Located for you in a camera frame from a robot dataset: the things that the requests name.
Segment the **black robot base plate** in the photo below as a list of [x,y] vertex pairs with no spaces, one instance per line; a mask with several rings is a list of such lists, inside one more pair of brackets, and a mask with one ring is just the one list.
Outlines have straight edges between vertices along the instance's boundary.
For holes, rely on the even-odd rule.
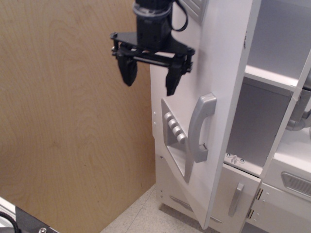
[[58,233],[57,230],[31,214],[0,198],[1,233]]

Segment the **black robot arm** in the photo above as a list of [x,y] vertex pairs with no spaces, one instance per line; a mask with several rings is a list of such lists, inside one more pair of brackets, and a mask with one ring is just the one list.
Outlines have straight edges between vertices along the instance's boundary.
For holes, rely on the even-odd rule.
[[133,12],[137,30],[132,33],[112,33],[112,55],[118,61],[123,82],[131,86],[137,76],[137,62],[168,68],[167,96],[175,93],[182,75],[192,70],[195,50],[175,40],[172,0],[136,0]]

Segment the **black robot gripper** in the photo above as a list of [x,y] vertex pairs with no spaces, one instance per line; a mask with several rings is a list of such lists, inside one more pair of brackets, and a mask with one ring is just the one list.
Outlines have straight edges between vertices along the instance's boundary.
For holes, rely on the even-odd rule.
[[114,32],[110,35],[112,55],[118,61],[123,82],[131,86],[137,76],[137,61],[168,67],[167,96],[172,96],[181,76],[192,70],[195,50],[172,36],[172,13],[160,18],[137,16],[136,32]]

